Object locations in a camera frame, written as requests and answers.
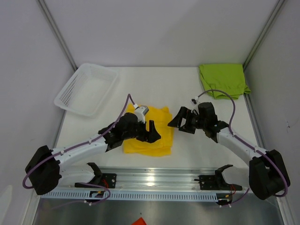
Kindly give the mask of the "yellow shorts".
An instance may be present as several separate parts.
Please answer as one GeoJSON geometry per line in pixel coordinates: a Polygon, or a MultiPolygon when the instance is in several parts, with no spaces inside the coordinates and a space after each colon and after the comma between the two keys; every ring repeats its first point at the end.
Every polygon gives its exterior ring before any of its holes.
{"type": "Polygon", "coordinates": [[[141,142],[137,139],[129,139],[123,142],[123,152],[125,154],[141,154],[149,157],[163,157],[172,153],[174,128],[167,124],[173,118],[168,107],[155,108],[148,107],[146,122],[154,121],[155,128],[161,138],[154,143],[141,142]]]}

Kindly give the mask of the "lime green shorts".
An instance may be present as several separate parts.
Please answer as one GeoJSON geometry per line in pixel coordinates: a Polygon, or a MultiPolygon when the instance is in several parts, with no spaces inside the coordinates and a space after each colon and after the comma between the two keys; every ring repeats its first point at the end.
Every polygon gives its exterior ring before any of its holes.
{"type": "Polygon", "coordinates": [[[199,71],[204,90],[214,99],[228,99],[230,95],[236,100],[251,93],[241,64],[201,64],[199,71]]]}

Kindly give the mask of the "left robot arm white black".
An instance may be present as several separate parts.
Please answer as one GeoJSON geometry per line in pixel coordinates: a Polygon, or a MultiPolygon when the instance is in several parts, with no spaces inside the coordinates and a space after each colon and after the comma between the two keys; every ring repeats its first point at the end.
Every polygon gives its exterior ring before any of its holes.
{"type": "Polygon", "coordinates": [[[76,166],[75,163],[115,149],[128,139],[154,143],[161,139],[161,135],[155,129],[154,121],[142,122],[128,112],[118,122],[99,130],[97,135],[83,143],[55,149],[46,145],[38,148],[25,167],[25,179],[30,180],[30,188],[37,195],[47,194],[56,187],[98,187],[103,179],[98,165],[87,162],[76,166]]]}

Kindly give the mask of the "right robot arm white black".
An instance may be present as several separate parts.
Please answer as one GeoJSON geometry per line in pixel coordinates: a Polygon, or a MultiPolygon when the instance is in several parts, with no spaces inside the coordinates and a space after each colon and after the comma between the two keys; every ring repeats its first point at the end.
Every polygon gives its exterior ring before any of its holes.
{"type": "Polygon", "coordinates": [[[208,138],[242,159],[248,166],[248,187],[259,199],[287,195],[291,183],[283,158],[277,150],[268,151],[247,142],[229,124],[218,120],[212,103],[200,103],[197,107],[197,110],[190,110],[182,106],[168,126],[190,134],[201,129],[208,138]]]}

